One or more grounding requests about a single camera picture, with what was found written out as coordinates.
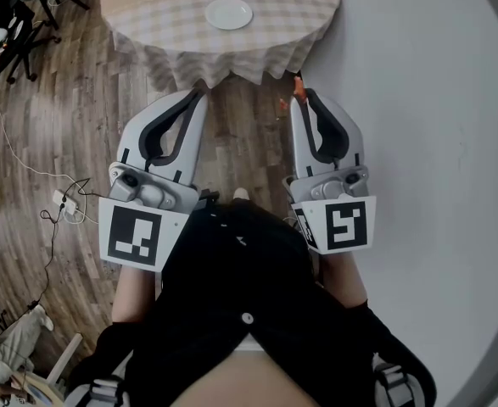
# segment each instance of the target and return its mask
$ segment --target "buckle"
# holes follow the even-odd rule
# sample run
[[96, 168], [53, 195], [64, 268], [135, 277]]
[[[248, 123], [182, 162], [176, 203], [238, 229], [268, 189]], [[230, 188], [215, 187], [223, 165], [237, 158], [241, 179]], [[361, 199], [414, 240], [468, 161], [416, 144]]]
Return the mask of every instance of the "buckle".
[[409, 384], [409, 377], [400, 365], [388, 363], [375, 368], [377, 381], [383, 386], [390, 406], [414, 406], [415, 396]]
[[116, 376], [111, 376], [108, 379], [96, 379], [88, 390], [90, 399], [109, 403], [115, 407], [124, 404], [122, 399], [124, 392], [124, 382]]

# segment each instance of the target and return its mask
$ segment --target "power strip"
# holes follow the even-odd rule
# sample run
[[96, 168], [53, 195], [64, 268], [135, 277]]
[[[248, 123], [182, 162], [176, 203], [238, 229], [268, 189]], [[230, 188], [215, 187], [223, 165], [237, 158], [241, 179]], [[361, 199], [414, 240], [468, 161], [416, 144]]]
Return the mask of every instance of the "power strip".
[[64, 204], [65, 212], [69, 215], [75, 215], [77, 210], [77, 202], [69, 196], [65, 196], [65, 202], [63, 202], [63, 198], [64, 192], [61, 192], [60, 190], [54, 190], [53, 202], [58, 206]]

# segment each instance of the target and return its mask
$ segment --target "white button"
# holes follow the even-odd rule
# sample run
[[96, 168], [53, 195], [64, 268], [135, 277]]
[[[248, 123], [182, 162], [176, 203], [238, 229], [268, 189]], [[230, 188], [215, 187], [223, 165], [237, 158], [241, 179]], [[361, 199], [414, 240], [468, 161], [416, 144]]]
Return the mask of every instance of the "white button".
[[245, 312], [244, 314], [241, 315], [241, 319], [245, 324], [252, 324], [255, 322], [255, 318], [249, 314], [248, 312]]

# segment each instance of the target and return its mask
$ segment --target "tablecloth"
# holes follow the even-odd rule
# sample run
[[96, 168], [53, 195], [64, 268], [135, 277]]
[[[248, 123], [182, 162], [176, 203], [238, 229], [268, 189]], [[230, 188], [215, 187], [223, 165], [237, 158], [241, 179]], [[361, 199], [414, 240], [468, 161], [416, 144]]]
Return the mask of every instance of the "tablecloth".
[[256, 84], [263, 72], [297, 72], [332, 21], [340, 0], [244, 0], [254, 18], [222, 31], [205, 19], [214, 0], [102, 0], [115, 48], [136, 54], [159, 89], [216, 86], [230, 72]]

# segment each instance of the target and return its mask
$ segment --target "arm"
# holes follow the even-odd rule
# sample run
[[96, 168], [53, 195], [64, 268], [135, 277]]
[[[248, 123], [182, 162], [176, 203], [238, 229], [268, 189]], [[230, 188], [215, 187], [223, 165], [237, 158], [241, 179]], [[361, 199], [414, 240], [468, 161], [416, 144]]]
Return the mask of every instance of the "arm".
[[154, 273], [123, 265], [113, 302], [113, 322], [141, 322], [155, 299]]
[[321, 257], [324, 287], [345, 307], [367, 301], [367, 292], [351, 252]]

